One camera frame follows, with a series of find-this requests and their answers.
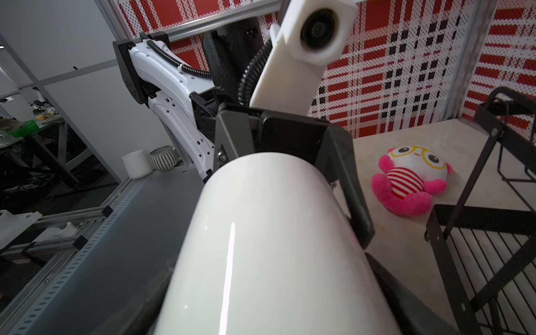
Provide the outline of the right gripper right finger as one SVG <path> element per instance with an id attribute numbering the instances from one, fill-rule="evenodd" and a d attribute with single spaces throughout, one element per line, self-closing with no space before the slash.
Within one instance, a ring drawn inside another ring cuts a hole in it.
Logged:
<path id="1" fill-rule="evenodd" d="M 425 306 L 372 255 L 365 255 L 403 334 L 460 334 Z"/>

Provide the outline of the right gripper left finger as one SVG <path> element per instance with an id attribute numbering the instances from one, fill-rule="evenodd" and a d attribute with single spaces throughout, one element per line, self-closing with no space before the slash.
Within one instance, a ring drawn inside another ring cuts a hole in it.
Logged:
<path id="1" fill-rule="evenodd" d="M 166 267 L 91 334 L 154 334 L 173 269 Z"/>

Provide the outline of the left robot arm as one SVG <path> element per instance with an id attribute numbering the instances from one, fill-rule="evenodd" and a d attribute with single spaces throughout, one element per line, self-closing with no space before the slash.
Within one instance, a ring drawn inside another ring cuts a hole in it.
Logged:
<path id="1" fill-rule="evenodd" d="M 156 114 L 207 181 L 226 163 L 247 154 L 277 152 L 317 167 L 339 181 L 350 226 L 366 247 L 374 225 L 357 178 L 354 148 L 341 126 L 308 116 L 304 103 L 317 85 L 314 60 L 341 54 L 350 20 L 322 8 L 289 18 L 263 40 L 254 18 L 205 35 L 209 71 L 189 66 L 170 49 L 166 33 L 142 33 L 140 41 L 113 44 L 132 97 Z"/>

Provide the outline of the white mug red interior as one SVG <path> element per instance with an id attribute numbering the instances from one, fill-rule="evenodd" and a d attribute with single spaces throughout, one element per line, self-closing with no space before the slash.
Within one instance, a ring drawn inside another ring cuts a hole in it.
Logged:
<path id="1" fill-rule="evenodd" d="M 205 184 L 157 334 L 399 334 L 332 189 L 280 153 L 234 160 Z"/>

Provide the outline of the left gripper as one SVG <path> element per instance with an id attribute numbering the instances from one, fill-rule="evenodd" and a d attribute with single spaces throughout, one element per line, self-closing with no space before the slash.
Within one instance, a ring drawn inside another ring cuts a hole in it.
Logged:
<path id="1" fill-rule="evenodd" d="M 338 181 L 350 212 L 350 226 L 361 247 L 368 247 L 375 230 L 349 132 L 321 119 L 220 105 L 215 121 L 215 172 L 243 156 L 270 152 L 298 157 L 314 165 L 329 183 Z"/>

